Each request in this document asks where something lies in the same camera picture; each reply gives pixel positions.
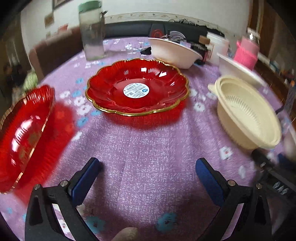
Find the large red gold-rimmed plate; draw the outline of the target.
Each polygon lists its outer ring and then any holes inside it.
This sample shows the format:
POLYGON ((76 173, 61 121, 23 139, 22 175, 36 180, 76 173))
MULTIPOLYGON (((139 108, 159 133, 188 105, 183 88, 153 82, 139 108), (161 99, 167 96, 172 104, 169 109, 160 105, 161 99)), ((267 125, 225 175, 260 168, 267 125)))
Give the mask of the large red gold-rimmed plate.
POLYGON ((55 89, 35 88, 1 118, 1 193, 16 188, 44 132, 55 103, 55 89))

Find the cream plastic colander bowl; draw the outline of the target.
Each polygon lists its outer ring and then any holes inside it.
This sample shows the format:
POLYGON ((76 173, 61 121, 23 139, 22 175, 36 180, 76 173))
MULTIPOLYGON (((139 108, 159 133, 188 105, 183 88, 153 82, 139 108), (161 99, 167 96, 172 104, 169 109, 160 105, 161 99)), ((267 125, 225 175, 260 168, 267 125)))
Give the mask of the cream plastic colander bowl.
POLYGON ((274 149, 281 141, 280 121, 269 102, 250 84, 223 75, 208 89, 217 99, 217 115, 224 130, 247 150, 274 149))

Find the white bowl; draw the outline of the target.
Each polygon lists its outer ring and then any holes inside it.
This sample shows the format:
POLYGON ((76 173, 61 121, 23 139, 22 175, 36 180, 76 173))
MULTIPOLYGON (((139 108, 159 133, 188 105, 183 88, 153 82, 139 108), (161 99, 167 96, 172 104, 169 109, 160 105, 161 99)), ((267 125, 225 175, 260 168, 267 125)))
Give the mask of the white bowl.
POLYGON ((202 60, 203 57, 191 48, 177 44, 175 42, 149 38, 151 53, 155 59, 173 65, 179 69, 189 69, 196 60, 202 60))
POLYGON ((219 71, 221 75, 237 77, 252 85, 256 89, 260 89, 260 87, 267 87, 267 83, 259 75, 244 65, 222 54, 217 54, 217 56, 219 57, 219 71))

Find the small red gold-rimmed plate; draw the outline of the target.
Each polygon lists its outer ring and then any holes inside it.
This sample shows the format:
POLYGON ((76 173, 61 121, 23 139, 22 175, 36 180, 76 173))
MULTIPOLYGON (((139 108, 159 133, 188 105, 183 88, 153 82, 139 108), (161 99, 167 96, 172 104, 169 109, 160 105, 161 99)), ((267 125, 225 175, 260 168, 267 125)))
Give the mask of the small red gold-rimmed plate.
POLYGON ((131 117, 174 109, 189 93, 189 80, 178 68, 137 58, 98 70, 85 96, 100 111, 131 117))

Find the pink sleeved bottle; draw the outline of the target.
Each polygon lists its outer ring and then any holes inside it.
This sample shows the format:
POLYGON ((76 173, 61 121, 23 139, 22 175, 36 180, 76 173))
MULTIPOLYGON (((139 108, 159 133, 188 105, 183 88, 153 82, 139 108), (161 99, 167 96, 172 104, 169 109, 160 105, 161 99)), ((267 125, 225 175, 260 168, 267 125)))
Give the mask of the pink sleeved bottle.
POLYGON ((234 55, 234 61, 244 65, 250 70, 254 69, 258 60, 260 34, 251 28, 247 28, 245 36, 237 41, 237 50, 234 55))

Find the white plastic cup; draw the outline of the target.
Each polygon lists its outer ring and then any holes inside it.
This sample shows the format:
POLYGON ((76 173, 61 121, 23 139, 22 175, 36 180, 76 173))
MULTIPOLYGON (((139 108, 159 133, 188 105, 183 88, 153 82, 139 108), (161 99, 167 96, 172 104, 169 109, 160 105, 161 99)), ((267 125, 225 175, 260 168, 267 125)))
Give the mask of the white plastic cup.
POLYGON ((207 61, 219 65, 218 54, 227 55, 229 40, 210 32, 207 33, 206 37, 210 40, 210 43, 206 45, 208 49, 207 61))

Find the dark jar with cork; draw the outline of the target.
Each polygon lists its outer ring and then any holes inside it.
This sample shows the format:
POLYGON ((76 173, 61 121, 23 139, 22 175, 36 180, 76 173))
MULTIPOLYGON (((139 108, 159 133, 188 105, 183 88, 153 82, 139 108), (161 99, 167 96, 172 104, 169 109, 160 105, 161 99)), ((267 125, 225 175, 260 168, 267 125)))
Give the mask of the dark jar with cork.
POLYGON ((207 45, 210 44, 210 39, 208 39, 206 36, 199 36, 199 40, 197 43, 191 44, 191 49, 199 53, 202 58, 195 61, 198 65, 204 65, 207 60, 208 55, 208 48, 207 45))

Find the black small device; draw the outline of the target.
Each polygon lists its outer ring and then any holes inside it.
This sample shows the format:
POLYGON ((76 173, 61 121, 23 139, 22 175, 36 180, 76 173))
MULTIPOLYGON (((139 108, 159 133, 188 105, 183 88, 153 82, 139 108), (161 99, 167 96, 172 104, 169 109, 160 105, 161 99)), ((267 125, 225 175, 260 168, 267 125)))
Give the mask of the black small device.
POLYGON ((172 41, 180 44, 180 42, 187 42, 185 35, 178 31, 169 31, 166 35, 162 36, 161 39, 172 41))

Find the black charger adapter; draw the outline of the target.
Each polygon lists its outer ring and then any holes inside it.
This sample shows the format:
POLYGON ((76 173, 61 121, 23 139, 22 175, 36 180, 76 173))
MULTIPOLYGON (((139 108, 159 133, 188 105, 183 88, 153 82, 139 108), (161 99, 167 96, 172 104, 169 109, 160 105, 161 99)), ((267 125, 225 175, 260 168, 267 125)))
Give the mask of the black charger adapter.
POLYGON ((151 47, 147 47, 145 49, 141 49, 140 50, 140 54, 141 55, 151 55, 152 54, 151 47))

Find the clear bottle green lid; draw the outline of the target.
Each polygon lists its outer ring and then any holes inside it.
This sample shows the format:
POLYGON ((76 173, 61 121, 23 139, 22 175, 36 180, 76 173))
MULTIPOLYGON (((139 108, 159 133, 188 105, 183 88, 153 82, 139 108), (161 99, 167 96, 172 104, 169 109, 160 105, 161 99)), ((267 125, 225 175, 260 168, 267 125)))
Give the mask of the clear bottle green lid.
POLYGON ((88 1, 78 6, 80 33, 87 61, 99 60, 105 55, 101 7, 101 1, 88 1))

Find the black leather sofa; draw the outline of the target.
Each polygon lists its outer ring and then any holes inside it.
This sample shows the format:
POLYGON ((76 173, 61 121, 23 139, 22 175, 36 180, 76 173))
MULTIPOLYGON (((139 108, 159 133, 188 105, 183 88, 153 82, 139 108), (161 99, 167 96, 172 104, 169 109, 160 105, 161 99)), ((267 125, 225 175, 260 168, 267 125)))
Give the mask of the black leather sofa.
POLYGON ((160 38, 177 31, 185 36, 189 42, 197 42, 199 36, 213 33, 225 37, 224 33, 201 25, 190 25, 173 21, 129 21, 105 25, 105 38, 151 37, 160 38))

